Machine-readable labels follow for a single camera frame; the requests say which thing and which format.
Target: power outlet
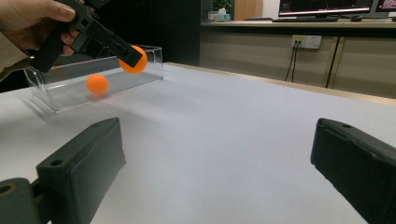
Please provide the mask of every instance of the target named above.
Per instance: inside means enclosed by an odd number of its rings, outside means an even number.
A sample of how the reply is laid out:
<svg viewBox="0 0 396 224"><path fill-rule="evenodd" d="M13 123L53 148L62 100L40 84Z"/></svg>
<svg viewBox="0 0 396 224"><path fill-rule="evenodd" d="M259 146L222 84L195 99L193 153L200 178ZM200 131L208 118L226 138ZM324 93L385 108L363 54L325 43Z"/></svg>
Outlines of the power outlet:
<svg viewBox="0 0 396 224"><path fill-rule="evenodd" d="M305 37L305 48L319 49L320 41L321 41L321 35L308 35Z"/></svg>
<svg viewBox="0 0 396 224"><path fill-rule="evenodd" d="M299 49L305 48L305 35L294 35L291 39L291 46L294 48L298 46Z"/></svg>

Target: clear plastic box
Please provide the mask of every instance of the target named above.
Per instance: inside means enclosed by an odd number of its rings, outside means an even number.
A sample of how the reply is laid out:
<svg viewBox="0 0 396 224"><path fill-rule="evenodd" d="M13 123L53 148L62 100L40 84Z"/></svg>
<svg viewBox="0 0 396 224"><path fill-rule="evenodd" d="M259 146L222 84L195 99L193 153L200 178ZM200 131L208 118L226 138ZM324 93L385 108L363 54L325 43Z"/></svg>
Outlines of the clear plastic box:
<svg viewBox="0 0 396 224"><path fill-rule="evenodd" d="M34 68L24 70L27 82L37 101L52 112L61 112L67 108L107 97L110 94L126 91L152 81L163 79L162 48L139 46L148 55L148 65L139 74L124 72L119 59L103 49L100 56L92 60L89 56L75 54L60 57L60 61L48 73ZM101 74L108 81L108 88L102 95L88 91L86 80L90 75Z"/></svg>

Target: tabletop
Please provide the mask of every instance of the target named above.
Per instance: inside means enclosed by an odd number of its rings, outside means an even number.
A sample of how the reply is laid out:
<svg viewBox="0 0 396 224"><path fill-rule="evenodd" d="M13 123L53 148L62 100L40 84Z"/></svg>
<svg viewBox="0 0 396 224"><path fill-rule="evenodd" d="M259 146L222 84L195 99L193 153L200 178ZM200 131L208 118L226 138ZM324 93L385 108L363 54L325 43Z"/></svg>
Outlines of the tabletop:
<svg viewBox="0 0 396 224"><path fill-rule="evenodd" d="M310 163L319 118L396 146L394 100L179 64L164 80L59 114L0 94L0 179L118 117L126 165L92 223L365 223Z"/></svg>

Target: ping pong ball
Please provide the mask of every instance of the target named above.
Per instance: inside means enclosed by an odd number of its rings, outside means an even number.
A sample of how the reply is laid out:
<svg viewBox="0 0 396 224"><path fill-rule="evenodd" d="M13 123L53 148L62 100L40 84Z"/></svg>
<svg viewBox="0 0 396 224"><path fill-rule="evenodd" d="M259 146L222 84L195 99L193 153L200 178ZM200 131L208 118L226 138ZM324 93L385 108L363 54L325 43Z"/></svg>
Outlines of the ping pong ball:
<svg viewBox="0 0 396 224"><path fill-rule="evenodd" d="M93 74L88 77L86 82L87 88L93 94L103 94L108 88L108 81L105 76L100 74Z"/></svg>
<svg viewBox="0 0 396 224"><path fill-rule="evenodd" d="M130 74L139 74L145 70L146 66L148 65L148 55L146 52L139 48L138 46L132 45L132 48L135 50L139 51L142 54L142 57L140 58L139 62L132 67L128 65L127 63L123 62L122 60L119 60L120 67L127 73Z"/></svg>

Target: person's sleeve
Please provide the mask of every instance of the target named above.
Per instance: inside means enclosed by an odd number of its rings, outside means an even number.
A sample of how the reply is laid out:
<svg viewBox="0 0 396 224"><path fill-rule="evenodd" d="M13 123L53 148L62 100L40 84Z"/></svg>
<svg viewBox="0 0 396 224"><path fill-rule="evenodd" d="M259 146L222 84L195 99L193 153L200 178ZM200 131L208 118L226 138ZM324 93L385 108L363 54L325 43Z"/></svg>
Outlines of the person's sleeve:
<svg viewBox="0 0 396 224"><path fill-rule="evenodd" d="M29 67L30 58L0 33L0 81L9 73Z"/></svg>

